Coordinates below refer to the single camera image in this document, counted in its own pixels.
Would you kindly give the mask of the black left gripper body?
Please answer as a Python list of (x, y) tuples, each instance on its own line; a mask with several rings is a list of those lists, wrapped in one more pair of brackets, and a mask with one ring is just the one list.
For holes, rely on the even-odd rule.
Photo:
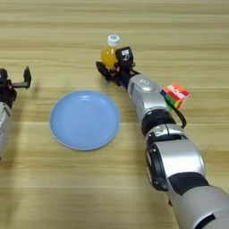
[(12, 83), (10, 80), (8, 80), (5, 84), (0, 84), (0, 102), (5, 103), (12, 108), (13, 102), (17, 98), (16, 89), (25, 87), (25, 82)]

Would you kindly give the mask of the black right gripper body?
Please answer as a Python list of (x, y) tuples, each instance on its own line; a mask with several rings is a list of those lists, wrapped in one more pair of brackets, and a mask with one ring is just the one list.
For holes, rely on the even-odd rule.
[(128, 89), (130, 79), (139, 74), (138, 71), (134, 69), (135, 64), (132, 65), (120, 65), (116, 63), (114, 69), (110, 71), (110, 80), (118, 87), (123, 87)]

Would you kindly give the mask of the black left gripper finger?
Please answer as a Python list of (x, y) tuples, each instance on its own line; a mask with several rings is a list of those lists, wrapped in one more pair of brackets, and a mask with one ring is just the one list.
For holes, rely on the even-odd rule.
[(28, 89), (31, 84), (31, 74), (30, 74), (29, 67), (26, 67), (26, 69), (24, 70), (23, 77), (24, 77), (25, 88)]

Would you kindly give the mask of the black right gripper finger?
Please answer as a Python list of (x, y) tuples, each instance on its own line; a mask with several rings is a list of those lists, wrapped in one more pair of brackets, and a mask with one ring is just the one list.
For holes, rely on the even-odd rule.
[(106, 82), (110, 82), (113, 80), (112, 72), (109, 69), (107, 69), (106, 66), (102, 62), (96, 61), (96, 67), (99, 73), (104, 77)]

